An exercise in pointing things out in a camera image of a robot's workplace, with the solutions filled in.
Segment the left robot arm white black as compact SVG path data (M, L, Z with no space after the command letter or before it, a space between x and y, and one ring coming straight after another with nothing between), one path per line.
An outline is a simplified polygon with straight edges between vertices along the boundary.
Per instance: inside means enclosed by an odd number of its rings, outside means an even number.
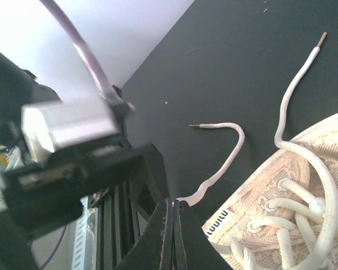
M72 221L82 199L129 186L148 221L168 195L160 152L132 147L122 125L130 112L116 91L62 102L0 53L0 144L23 165L0 173L0 269L37 269L28 243Z

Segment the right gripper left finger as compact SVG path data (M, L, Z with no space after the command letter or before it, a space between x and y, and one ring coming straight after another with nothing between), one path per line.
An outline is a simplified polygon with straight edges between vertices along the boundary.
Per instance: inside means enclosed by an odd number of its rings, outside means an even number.
M172 269L174 201L160 202L144 233L116 269Z

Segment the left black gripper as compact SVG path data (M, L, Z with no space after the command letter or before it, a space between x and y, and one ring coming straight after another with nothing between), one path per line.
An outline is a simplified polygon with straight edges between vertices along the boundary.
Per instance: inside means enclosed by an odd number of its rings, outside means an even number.
M30 240L78 219L81 198L113 192L123 182L130 183L131 199L146 217L169 196L163 156L154 145L73 158L56 154L45 166L29 164L0 173L7 209Z

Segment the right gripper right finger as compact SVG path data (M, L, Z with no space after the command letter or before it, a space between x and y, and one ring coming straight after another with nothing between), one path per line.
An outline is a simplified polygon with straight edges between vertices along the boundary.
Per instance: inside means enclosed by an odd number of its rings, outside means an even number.
M173 269L231 269L231 266L210 244L189 205L175 200Z

